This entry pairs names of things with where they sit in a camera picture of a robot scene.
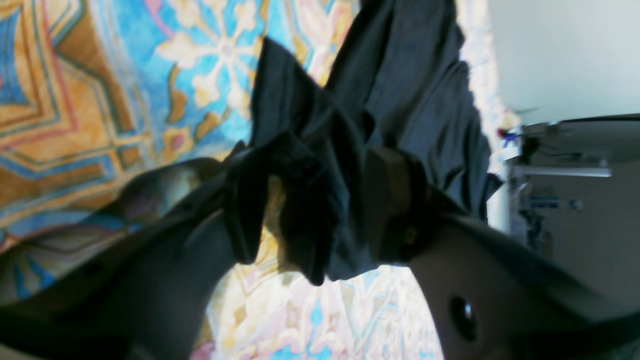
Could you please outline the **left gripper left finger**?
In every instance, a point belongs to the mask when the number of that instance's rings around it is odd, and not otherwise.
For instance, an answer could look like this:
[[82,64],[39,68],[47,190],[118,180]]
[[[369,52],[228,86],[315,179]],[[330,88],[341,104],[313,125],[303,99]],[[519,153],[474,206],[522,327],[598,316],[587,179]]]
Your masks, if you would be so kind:
[[46,360],[187,360],[215,287],[258,257],[269,166],[252,157],[193,159],[129,182],[132,215],[184,196],[25,300],[2,306],[1,344]]

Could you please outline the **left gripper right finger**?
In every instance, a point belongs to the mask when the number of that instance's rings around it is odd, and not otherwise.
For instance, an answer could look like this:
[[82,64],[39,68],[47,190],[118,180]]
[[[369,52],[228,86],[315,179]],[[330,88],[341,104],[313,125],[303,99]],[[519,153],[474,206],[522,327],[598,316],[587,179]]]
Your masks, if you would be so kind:
[[371,148],[364,189],[372,258],[409,267],[446,360],[639,358],[638,309],[462,212],[417,158]]

